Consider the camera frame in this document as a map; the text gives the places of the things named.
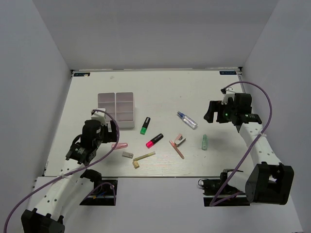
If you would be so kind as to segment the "pink highlighter marker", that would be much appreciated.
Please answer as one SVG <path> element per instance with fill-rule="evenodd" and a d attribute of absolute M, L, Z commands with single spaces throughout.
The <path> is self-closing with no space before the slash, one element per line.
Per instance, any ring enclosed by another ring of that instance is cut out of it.
<path fill-rule="evenodd" d="M 164 135 L 162 133 L 155 136 L 153 139 L 151 139 L 149 142 L 146 143 L 147 148 L 151 148 L 154 144 L 156 144 L 158 141 L 160 141 Z"/>

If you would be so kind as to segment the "blue capped spray bottle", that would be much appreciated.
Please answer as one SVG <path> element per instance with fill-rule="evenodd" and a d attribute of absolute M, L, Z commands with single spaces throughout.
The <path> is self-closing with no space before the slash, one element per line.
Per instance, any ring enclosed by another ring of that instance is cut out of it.
<path fill-rule="evenodd" d="M 182 112 L 177 112 L 177 115 L 179 116 L 179 118 L 189 127 L 191 127 L 193 130 L 195 130 L 198 126 L 198 124 L 191 119 L 189 116 L 187 116 L 186 114 L 182 113 Z"/>

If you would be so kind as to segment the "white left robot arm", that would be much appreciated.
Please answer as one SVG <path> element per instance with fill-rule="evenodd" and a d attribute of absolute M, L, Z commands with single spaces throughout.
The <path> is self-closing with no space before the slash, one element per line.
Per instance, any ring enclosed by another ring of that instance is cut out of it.
<path fill-rule="evenodd" d="M 32 209 L 26 209 L 21 222 L 26 233 L 63 233 L 65 217 L 91 194 L 102 190 L 101 173 L 90 169 L 102 143 L 118 142 L 119 128 L 114 120 L 85 121 L 82 133 L 76 136 L 66 154 L 57 180 L 49 185 L 42 200 Z"/>

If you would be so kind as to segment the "green transparent glue tube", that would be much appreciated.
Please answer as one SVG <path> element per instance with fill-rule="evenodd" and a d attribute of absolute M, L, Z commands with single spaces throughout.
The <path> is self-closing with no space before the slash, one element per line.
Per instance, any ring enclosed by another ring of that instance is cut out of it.
<path fill-rule="evenodd" d="M 202 137 L 201 149 L 202 150 L 207 150 L 207 146 L 208 146 L 207 135 L 204 134 L 203 137 Z"/>

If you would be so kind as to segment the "grey eraser block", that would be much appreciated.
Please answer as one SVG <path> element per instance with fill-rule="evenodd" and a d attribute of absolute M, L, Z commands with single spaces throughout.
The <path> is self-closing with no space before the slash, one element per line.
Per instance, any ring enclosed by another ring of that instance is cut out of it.
<path fill-rule="evenodd" d="M 130 158 L 130 159 L 132 159 L 133 158 L 133 154 L 132 153 L 129 153 L 129 152 L 123 152 L 122 153 L 122 157 L 126 157 L 126 158 Z"/>

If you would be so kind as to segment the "green highlighter marker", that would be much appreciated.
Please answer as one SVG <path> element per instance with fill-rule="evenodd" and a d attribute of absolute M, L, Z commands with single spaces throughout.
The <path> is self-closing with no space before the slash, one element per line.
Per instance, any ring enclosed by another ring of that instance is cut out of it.
<path fill-rule="evenodd" d="M 147 131 L 147 128 L 149 126 L 149 123 L 150 123 L 150 118 L 149 117 L 146 117 L 142 127 L 141 127 L 141 130 L 140 130 L 140 134 L 142 135 L 145 135 L 146 134 L 146 131 Z"/>

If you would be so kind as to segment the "pink transparent case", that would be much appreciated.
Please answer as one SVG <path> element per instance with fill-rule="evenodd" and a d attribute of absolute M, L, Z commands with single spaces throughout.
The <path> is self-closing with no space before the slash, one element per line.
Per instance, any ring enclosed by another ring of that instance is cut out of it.
<path fill-rule="evenodd" d="M 111 145 L 111 148 L 113 149 L 116 149 L 116 150 L 119 150 L 119 149 L 123 149 L 123 148 L 126 148 L 128 147 L 128 143 L 115 143 L 115 144 L 112 144 Z"/>

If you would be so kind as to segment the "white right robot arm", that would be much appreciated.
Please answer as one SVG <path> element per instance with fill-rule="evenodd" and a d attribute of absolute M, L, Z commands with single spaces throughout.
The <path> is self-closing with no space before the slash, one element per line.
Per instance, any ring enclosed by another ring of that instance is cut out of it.
<path fill-rule="evenodd" d="M 285 205 L 288 201 L 294 179 L 294 170 L 286 166 L 273 152 L 267 138 L 262 133 L 262 121 L 252 113 L 250 94 L 226 94 L 223 100 L 209 103 L 204 119 L 208 123 L 231 122 L 248 147 L 254 165 L 246 174 L 225 169 L 218 179 L 201 179 L 198 185 L 206 196 L 217 193 L 230 199 L 236 192 L 244 194 L 249 203 Z"/>

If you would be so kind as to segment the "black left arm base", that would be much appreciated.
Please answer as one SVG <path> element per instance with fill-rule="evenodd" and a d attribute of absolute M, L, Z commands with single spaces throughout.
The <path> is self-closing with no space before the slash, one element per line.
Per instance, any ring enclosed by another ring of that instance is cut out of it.
<path fill-rule="evenodd" d="M 101 180 L 103 184 L 94 190 L 81 203 L 81 206 L 115 206 L 117 200 L 118 180 Z"/>

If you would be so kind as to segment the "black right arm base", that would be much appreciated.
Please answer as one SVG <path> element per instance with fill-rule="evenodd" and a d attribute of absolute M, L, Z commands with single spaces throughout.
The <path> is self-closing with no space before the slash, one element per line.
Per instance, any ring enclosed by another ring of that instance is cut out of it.
<path fill-rule="evenodd" d="M 198 181 L 198 186 L 203 190 L 203 200 L 204 206 L 209 207 L 213 197 L 216 195 L 219 188 L 228 178 L 229 172 L 232 172 L 232 169 L 224 169 L 219 177 L 216 178 L 201 178 Z M 219 201 L 222 198 L 233 195 L 239 192 L 239 190 L 230 185 L 226 185 L 225 188 L 221 191 L 220 195 L 217 197 L 216 201 Z M 216 207 L 233 207 L 233 206 L 249 206 L 246 195 L 242 193 L 241 195 L 235 196 L 233 198 L 227 199 L 219 204 Z"/>

